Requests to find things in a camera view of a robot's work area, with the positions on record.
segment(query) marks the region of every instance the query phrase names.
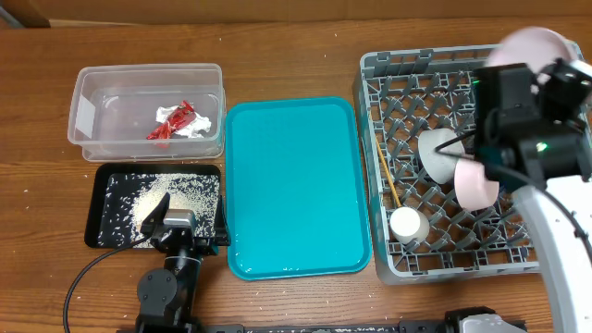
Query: teal plastic tray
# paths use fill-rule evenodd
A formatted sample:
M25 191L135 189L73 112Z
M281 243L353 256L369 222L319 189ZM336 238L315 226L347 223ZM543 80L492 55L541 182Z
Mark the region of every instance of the teal plastic tray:
M226 184L239 278L362 270L372 256L353 109L325 97L236 105Z

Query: green light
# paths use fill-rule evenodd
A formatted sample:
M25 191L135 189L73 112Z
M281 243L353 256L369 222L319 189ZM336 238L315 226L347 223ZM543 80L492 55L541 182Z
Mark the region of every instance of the green light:
M539 142L536 144L536 150L540 153L542 151L544 151L545 149L547 149L549 146L544 143L544 142Z

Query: wooden table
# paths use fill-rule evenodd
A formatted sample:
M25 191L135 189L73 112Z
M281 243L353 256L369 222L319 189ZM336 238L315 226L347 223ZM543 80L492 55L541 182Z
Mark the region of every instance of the wooden table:
M496 43L541 25L592 54L590 18L464 18L306 24L154 26L0 31L0 332L61 332L72 279L103 251L83 242L93 176L66 137L78 72L87 66L217 63L227 107L337 95L351 103L361 56L380 50ZM224 170L224 158L201 161ZM70 305L73 332L133 326L138 279L163 264L157 252L125 252L87 274ZM486 305L551 332L539 275L386 286L374 261L361 273L247 283L226 252L205 260L195 311L206 324L245 326L396 323L440 319Z

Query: white label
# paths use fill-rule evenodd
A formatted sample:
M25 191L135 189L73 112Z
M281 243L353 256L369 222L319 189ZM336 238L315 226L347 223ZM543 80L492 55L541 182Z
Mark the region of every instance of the white label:
M89 138L93 137L94 105L84 96L78 101L78 114L76 115L76 129Z

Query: red object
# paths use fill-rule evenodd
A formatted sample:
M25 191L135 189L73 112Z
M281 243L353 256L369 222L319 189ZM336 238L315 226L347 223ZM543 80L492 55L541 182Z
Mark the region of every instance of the red object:
M183 101L173 113L168 116L165 123L157 127L150 135L146 137L148 140L155 139L170 139L171 135L185 126L189 125L194 119L195 110L187 101ZM158 143L158 146L167 148L168 144Z

